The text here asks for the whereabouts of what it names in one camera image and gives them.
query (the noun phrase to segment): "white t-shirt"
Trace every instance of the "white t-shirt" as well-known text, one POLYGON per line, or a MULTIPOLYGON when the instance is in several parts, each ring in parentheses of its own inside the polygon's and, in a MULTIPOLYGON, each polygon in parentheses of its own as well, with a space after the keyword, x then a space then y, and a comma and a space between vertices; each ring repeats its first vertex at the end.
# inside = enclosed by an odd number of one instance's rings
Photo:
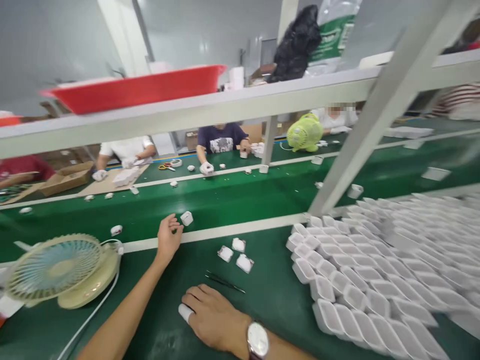
POLYGON ((311 113, 318 117, 324 129, 333 129, 341 126, 351 127, 359 120, 353 107, 346 107, 340 111, 340 115, 335 119, 330 117, 325 107, 313 109, 311 113))
POLYGON ((122 162, 125 159, 133 158, 135 155, 142 153, 145 148, 154 143, 149 136, 133 137, 125 140, 102 142, 100 146, 100 154, 106 156, 118 156, 122 162))

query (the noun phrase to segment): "scissors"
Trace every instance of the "scissors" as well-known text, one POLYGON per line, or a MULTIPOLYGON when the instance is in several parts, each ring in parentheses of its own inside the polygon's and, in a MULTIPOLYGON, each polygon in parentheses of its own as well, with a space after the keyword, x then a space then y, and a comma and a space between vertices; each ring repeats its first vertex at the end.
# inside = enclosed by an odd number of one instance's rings
POLYGON ((160 165, 158 167, 159 170, 172 170, 172 171, 176 171, 173 167, 172 167, 172 164, 170 162, 165 162, 163 163, 162 165, 160 165))

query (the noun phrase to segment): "watch face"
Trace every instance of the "watch face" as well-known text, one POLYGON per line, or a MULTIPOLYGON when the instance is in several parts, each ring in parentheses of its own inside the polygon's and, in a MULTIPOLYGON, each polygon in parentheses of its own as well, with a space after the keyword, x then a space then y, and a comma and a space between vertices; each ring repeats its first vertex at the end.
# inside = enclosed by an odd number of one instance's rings
POLYGON ((257 322, 252 322, 248 327, 247 335, 251 351, 259 357, 267 355, 269 352, 269 336, 263 326, 257 322))

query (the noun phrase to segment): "wristwatch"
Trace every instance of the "wristwatch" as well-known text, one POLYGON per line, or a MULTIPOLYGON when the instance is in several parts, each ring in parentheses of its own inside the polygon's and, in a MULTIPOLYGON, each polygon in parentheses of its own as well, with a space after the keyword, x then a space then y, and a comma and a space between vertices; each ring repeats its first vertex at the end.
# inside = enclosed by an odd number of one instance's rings
POLYGON ((248 352, 250 360, 265 359, 269 352, 269 335, 258 322, 252 322, 247 330, 248 352))

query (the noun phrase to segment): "red shirt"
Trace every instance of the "red shirt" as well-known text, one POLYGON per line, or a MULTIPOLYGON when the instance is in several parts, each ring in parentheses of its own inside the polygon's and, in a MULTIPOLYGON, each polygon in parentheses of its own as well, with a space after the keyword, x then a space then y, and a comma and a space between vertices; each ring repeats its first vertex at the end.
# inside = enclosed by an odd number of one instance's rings
POLYGON ((6 180, 10 175, 39 172, 33 181, 45 181, 55 174, 55 171, 45 161, 35 155, 12 157, 0 163, 0 181, 6 180))

